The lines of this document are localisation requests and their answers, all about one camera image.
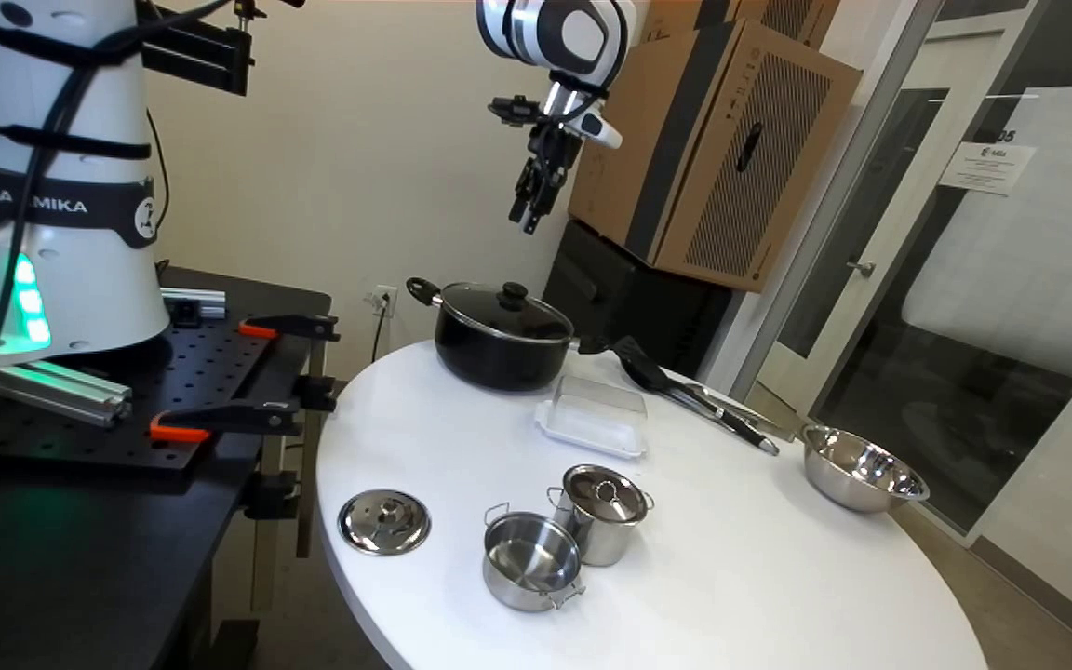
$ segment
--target white round table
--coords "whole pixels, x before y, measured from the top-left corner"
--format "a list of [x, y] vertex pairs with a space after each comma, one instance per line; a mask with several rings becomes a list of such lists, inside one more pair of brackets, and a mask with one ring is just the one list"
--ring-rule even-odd
[[[566, 358], [568, 376], [624, 385], [614, 354]], [[365, 368], [322, 425], [315, 489], [330, 576], [391, 665], [846, 665], [984, 670], [951, 593], [899, 525], [825, 504], [799, 448], [768, 457], [728, 432], [646, 400], [646, 453], [621, 462], [553, 443], [536, 396], [455, 379], [430, 344]], [[548, 615], [504, 606], [482, 576], [482, 515], [549, 515], [548, 489], [598, 462], [655, 510], [618, 565]], [[417, 495], [430, 533], [408, 555], [342, 539], [340, 510], [368, 489]]]

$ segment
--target black cooking pot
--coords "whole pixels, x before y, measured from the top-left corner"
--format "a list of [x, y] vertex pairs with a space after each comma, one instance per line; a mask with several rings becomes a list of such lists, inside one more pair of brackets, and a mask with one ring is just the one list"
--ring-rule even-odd
[[536, 390], [561, 373], [574, 325], [531, 303], [522, 284], [440, 291], [413, 275], [407, 286], [417, 303], [440, 306], [435, 354], [455, 376], [491, 390]]

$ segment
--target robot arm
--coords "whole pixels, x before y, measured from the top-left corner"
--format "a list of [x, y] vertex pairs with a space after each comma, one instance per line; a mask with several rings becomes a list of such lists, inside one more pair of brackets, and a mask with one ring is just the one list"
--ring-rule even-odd
[[479, 0], [475, 26], [504, 59], [549, 71], [542, 105], [511, 96], [491, 111], [528, 129], [528, 162], [511, 209], [512, 225], [536, 230], [549, 213], [582, 142], [618, 150], [621, 133], [603, 119], [603, 102], [639, 33], [646, 0]]

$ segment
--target pot lid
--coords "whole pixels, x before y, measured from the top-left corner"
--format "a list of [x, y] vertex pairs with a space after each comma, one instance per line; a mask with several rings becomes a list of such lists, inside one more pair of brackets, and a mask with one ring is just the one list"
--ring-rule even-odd
[[568, 316], [548, 303], [531, 303], [522, 284], [504, 284], [504, 291], [479, 286], [441, 286], [441, 306], [470, 328], [496, 332], [504, 339], [523, 344], [566, 344], [574, 339]]
[[603, 464], [574, 464], [561, 476], [566, 495], [577, 510], [608, 520], [608, 525], [629, 525], [646, 518], [652, 500], [621, 474]]
[[430, 530], [423, 504], [391, 489], [353, 495], [340, 525], [353, 549], [371, 555], [407, 555]]

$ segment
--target white label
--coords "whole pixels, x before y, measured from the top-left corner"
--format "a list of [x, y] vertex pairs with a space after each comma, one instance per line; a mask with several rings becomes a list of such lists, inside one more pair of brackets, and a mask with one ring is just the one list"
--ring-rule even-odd
[[1035, 152], [1032, 146], [959, 142], [946, 177], [943, 177], [943, 188], [1012, 194], [1032, 152]]

